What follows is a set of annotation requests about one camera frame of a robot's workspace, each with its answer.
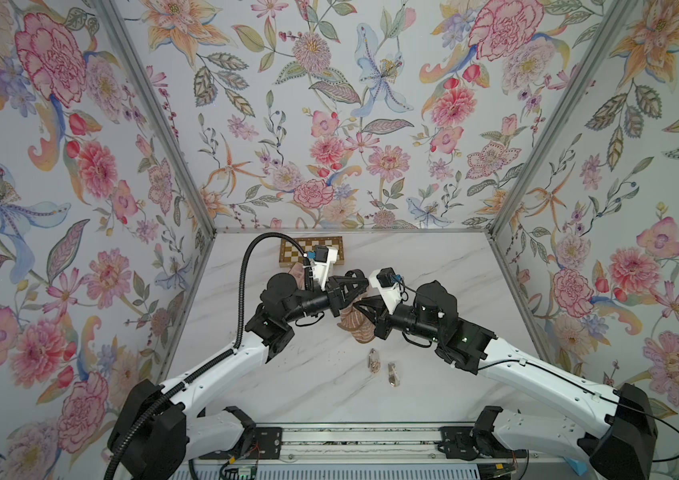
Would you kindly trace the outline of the brown striped cloth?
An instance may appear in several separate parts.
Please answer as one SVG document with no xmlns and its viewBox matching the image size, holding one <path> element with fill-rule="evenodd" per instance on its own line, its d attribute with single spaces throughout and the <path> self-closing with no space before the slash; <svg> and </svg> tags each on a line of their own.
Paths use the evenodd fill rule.
<svg viewBox="0 0 679 480">
<path fill-rule="evenodd" d="M 337 326 L 351 334 L 359 344 L 367 344 L 375 339 L 375 326 L 355 306 L 341 311 Z"/>
</svg>

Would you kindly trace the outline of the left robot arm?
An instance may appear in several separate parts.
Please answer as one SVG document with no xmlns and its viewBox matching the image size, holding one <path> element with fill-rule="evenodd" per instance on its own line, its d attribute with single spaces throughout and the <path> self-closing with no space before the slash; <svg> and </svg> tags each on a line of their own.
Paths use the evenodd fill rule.
<svg viewBox="0 0 679 480">
<path fill-rule="evenodd" d="M 112 453 L 104 477 L 119 466 L 135 479 L 166 479 L 201 448 L 189 423 L 238 378 L 275 358 L 293 340 L 291 326 L 299 318 L 335 317 L 367 292 L 371 280 L 359 270 L 330 276 L 309 290 L 288 273 L 271 277 L 260 294 L 255 314 L 235 342 L 189 372 L 155 384 L 142 380 L 133 387 L 107 441 Z"/>
</svg>

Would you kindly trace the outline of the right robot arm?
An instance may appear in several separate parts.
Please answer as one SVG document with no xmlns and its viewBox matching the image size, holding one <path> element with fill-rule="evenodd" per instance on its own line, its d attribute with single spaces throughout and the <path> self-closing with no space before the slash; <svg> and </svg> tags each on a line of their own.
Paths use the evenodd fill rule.
<svg viewBox="0 0 679 480">
<path fill-rule="evenodd" d="M 482 375 L 541 402 L 555 416 L 533 416 L 501 406 L 483 408 L 457 447 L 470 460 L 543 452 L 585 462 L 605 479 L 647 479 L 655 458 L 657 422 L 649 398 L 635 386 L 613 389 L 580 378 L 520 350 L 495 332 L 459 317 L 455 296 L 433 281 L 413 304 L 397 286 L 357 301 L 375 336 L 393 331 L 417 337 L 453 369 Z"/>
</svg>

